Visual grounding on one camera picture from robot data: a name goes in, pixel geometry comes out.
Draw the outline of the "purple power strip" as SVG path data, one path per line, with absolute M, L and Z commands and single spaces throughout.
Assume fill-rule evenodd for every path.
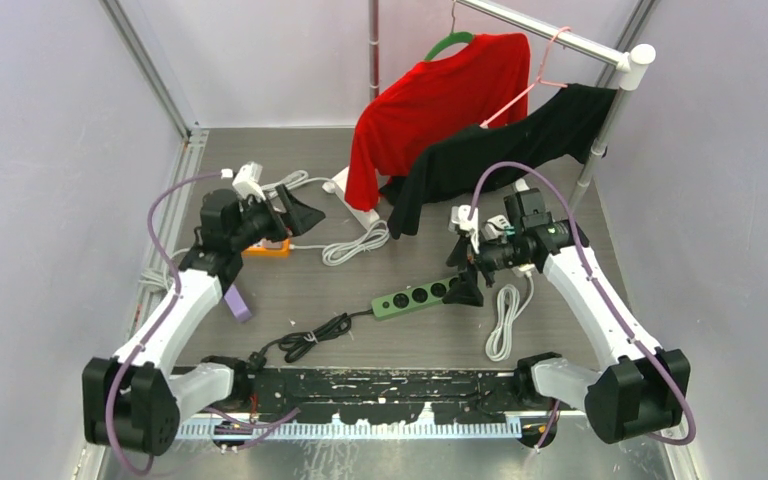
M 250 307 L 235 285 L 231 285 L 224 294 L 224 302 L 237 322 L 245 323 L 253 317 Z

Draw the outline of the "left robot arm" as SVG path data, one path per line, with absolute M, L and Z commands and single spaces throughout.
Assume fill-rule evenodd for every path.
M 195 241 L 178 265 L 174 287 L 137 333 L 109 358 L 82 372 L 85 438 L 96 445 L 164 454 L 181 423 L 215 404 L 229 413 L 252 397 L 241 359 L 208 356 L 182 376 L 174 367 L 199 324 L 234 285 L 242 253 L 262 240 L 300 236 L 326 217 L 279 185 L 279 204 L 232 189 L 206 194 Z

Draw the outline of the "green power strip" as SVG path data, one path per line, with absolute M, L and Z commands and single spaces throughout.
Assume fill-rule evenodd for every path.
M 459 282 L 458 276 L 451 276 L 374 298 L 372 315 L 377 321 L 385 321 L 442 305 L 443 298 Z

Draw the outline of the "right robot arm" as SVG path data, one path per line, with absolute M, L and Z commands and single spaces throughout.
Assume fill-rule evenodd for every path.
M 492 286 L 496 272 L 527 267 L 561 294 L 599 365 L 588 369 L 555 352 L 521 359 L 513 383 L 518 403 L 537 411 L 556 400 L 579 410 L 607 444 L 687 420 L 688 358 L 664 349 L 634 318 L 575 221 L 554 219 L 537 189 L 515 192 L 504 204 L 509 224 L 492 235 L 482 232 L 476 208 L 452 208 L 449 228 L 458 241 L 447 263 L 457 268 L 458 280 L 444 303 L 480 306 L 480 280 Z

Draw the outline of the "orange power strip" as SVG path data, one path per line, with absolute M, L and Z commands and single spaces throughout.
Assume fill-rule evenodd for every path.
M 289 238 L 281 241 L 263 239 L 246 248 L 242 255 L 248 257 L 286 258 L 289 256 L 290 250 L 291 241 Z

